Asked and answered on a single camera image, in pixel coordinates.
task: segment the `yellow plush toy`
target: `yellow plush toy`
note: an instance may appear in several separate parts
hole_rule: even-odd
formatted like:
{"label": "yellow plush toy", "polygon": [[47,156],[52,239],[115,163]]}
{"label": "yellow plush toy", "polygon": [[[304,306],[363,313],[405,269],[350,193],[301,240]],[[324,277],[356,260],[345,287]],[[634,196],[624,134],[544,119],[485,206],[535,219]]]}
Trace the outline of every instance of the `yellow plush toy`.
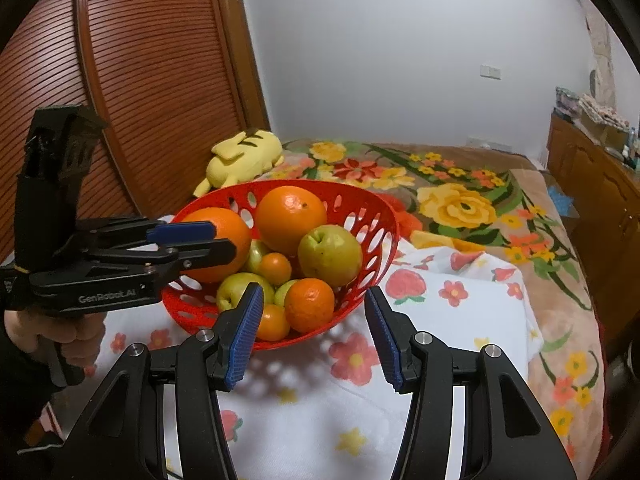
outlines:
{"label": "yellow plush toy", "polygon": [[282,164],[282,144],[271,132],[250,128],[231,139],[217,143],[207,166],[207,177],[193,192],[201,197],[211,187],[227,187],[249,182]]}

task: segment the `red basket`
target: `red basket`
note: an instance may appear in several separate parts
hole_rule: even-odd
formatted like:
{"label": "red basket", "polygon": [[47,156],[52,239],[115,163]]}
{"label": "red basket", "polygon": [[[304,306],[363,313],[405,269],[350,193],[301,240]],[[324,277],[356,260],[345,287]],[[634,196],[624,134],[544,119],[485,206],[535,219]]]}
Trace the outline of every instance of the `red basket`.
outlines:
{"label": "red basket", "polygon": [[[387,257],[383,261],[383,241],[390,241],[389,254],[395,254],[398,246],[398,222],[387,203],[372,192],[337,182],[256,180],[230,186],[194,200],[175,216],[173,222],[179,222],[198,209],[226,207],[238,212],[252,229],[254,238],[258,238],[258,231],[254,226],[255,207],[270,190],[280,186],[302,187],[320,198],[327,209],[328,223],[342,225],[357,237],[364,260],[358,277],[337,292],[338,307],[329,323],[306,334],[292,330],[282,341],[256,342],[254,350],[280,348],[304,341],[340,323],[360,304],[365,290],[376,285],[389,268],[391,258]],[[162,301],[175,322],[190,334],[195,334],[201,328],[211,328],[218,317],[215,305],[217,288],[217,284],[200,284],[182,276],[179,282],[170,283],[162,291]]]}

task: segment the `green apple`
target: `green apple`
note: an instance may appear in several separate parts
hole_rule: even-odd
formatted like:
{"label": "green apple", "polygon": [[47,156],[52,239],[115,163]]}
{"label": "green apple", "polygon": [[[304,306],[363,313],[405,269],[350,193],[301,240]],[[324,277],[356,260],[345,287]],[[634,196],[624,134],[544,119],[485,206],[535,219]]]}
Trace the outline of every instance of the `green apple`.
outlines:
{"label": "green apple", "polygon": [[216,304],[220,310],[235,308],[249,283],[257,283],[264,293],[264,304],[273,303],[273,287],[262,276],[250,272],[238,272],[227,276],[220,283],[216,294]]}
{"label": "green apple", "polygon": [[260,262],[262,261],[262,257],[265,254],[269,254],[273,251],[270,250],[263,242],[260,240],[251,240],[251,247],[249,247],[249,255],[246,258],[246,262],[244,263],[244,267],[242,270],[246,270],[247,272],[252,272],[253,274],[258,273],[258,267],[260,266]]}
{"label": "green apple", "polygon": [[287,297],[287,292],[291,288],[291,285],[298,281],[299,280],[289,280],[288,282],[280,285],[280,288],[276,290],[276,295],[273,297],[273,303],[277,306],[284,306],[284,299]]}
{"label": "green apple", "polygon": [[321,225],[300,240],[298,261],[303,274],[319,278],[333,288],[350,283],[362,268],[362,248],[339,225]]}

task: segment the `metal screw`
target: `metal screw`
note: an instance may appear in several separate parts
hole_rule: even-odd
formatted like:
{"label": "metal screw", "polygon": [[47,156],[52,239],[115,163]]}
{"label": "metal screw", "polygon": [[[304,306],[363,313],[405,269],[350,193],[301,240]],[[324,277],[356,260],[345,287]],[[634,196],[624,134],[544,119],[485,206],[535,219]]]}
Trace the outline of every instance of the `metal screw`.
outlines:
{"label": "metal screw", "polygon": [[214,333],[213,330],[210,328],[203,328],[201,330],[198,330],[198,333],[196,334],[196,339],[198,341],[202,341],[203,343],[206,343],[207,341],[211,341],[213,339]]}
{"label": "metal screw", "polygon": [[414,335],[414,339],[419,345],[428,345],[433,342],[433,336],[429,332],[418,332]]}
{"label": "metal screw", "polygon": [[487,345],[484,347],[484,351],[489,357],[500,357],[502,355],[502,350],[498,345]]}
{"label": "metal screw", "polygon": [[129,348],[127,348],[127,354],[132,357],[138,357],[144,351],[145,346],[142,343],[133,343],[133,345],[129,345]]}

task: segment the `tangerine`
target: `tangerine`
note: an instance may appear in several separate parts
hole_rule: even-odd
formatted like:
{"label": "tangerine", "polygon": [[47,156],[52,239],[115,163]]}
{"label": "tangerine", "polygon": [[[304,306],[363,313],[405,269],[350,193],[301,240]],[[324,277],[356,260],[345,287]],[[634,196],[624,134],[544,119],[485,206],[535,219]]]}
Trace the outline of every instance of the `tangerine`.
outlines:
{"label": "tangerine", "polygon": [[251,229],[240,215],[223,207],[207,207],[189,213],[182,222],[209,221],[216,227],[216,238],[228,238],[236,246],[236,257],[226,265],[185,270],[184,273],[202,283],[217,283],[240,270],[249,254]]}
{"label": "tangerine", "polygon": [[263,341],[281,341],[286,338],[290,329],[284,307],[266,304],[255,336]]}
{"label": "tangerine", "polygon": [[271,283],[280,286],[291,279],[291,264],[284,254],[265,254],[258,265],[258,274]]}
{"label": "tangerine", "polygon": [[334,307],[332,288],[317,278],[304,278],[294,283],[284,300],[287,321],[301,334],[329,323],[334,317]]}
{"label": "tangerine", "polygon": [[293,256],[302,237],[326,224],[322,201],[297,186],[280,186],[268,192],[255,211],[260,240],[276,252]]}

